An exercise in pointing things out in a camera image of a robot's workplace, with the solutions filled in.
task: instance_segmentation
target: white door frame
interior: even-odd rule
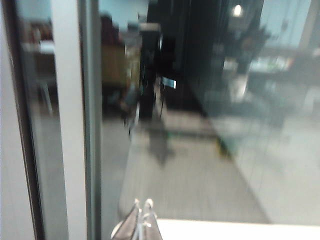
[[[51,0],[69,240],[87,239],[85,123],[79,3]]]

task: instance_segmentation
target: wall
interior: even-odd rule
[[[19,0],[18,15],[26,19],[48,20],[51,18],[50,0]]]
[[[138,13],[147,15],[149,0],[99,0],[99,12],[110,14],[114,24],[127,29],[127,22],[138,23]]]
[[[275,38],[270,38],[266,46],[297,48],[304,30],[311,0],[265,0],[261,13],[261,26]],[[288,22],[282,31],[282,24]]]

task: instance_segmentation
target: light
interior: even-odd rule
[[[236,5],[234,8],[233,8],[233,13],[232,15],[236,18],[239,18],[242,16],[242,6],[241,5]]]

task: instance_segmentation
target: metal frame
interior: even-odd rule
[[[101,239],[101,32],[98,1],[81,1],[85,111],[87,239]]]
[[[13,89],[15,94],[16,111],[18,115],[19,131],[23,152],[27,188],[33,222],[34,237],[36,240],[45,239],[43,216],[40,200],[39,181],[37,175],[36,157],[34,152],[31,119],[28,114],[26,86],[23,75],[21,49],[19,43],[18,18],[15,1],[1,1],[9,54]]]

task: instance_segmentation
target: white countertop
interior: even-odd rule
[[[157,220],[163,240],[319,240],[320,226]]]

